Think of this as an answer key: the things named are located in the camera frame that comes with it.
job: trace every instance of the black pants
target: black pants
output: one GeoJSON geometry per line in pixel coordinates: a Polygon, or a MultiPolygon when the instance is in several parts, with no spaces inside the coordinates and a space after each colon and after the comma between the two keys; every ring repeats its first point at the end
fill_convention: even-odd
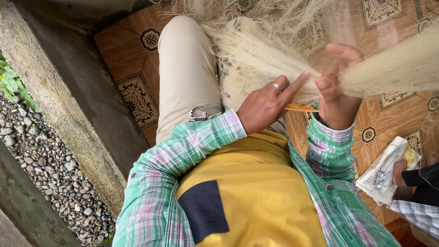
{"type": "Polygon", "coordinates": [[[407,186],[418,186],[412,198],[414,203],[439,207],[439,163],[420,171],[403,171],[402,176],[407,186]]]}

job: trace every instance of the shirt cuff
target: shirt cuff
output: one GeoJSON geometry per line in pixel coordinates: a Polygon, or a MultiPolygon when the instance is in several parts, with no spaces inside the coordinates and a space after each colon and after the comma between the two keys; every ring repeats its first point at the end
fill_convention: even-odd
{"type": "MultiPolygon", "coordinates": [[[[319,104],[317,101],[314,102],[313,108],[319,109],[319,104]]],[[[316,115],[317,113],[311,114],[312,121],[308,126],[307,131],[313,133],[318,139],[324,140],[326,143],[332,145],[347,145],[353,141],[353,124],[349,128],[342,131],[333,130],[317,120],[316,115]]]]}
{"type": "Polygon", "coordinates": [[[222,146],[247,137],[244,126],[232,109],[213,118],[212,125],[222,146]]]}

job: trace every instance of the yellow shirt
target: yellow shirt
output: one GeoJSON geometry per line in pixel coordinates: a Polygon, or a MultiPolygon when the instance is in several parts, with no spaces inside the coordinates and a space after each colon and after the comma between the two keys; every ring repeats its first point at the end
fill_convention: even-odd
{"type": "Polygon", "coordinates": [[[177,198],[211,180],[218,182],[230,231],[211,234],[197,246],[326,246],[284,136],[262,131],[214,151],[183,177],[177,198]]]}

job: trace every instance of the fingernail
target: fingernail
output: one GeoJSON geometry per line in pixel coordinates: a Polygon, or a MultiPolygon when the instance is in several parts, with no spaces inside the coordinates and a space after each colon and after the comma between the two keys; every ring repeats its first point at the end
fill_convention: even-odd
{"type": "Polygon", "coordinates": [[[328,86],[328,82],[326,80],[321,80],[317,82],[317,85],[321,88],[325,88],[328,86]]]}

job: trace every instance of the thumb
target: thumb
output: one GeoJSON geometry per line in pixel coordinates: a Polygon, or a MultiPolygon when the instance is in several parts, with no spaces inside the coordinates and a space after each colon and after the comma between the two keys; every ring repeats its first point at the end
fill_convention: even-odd
{"type": "Polygon", "coordinates": [[[338,91],[337,85],[332,83],[330,78],[321,77],[315,82],[327,105],[338,102],[340,92],[338,91]]]}

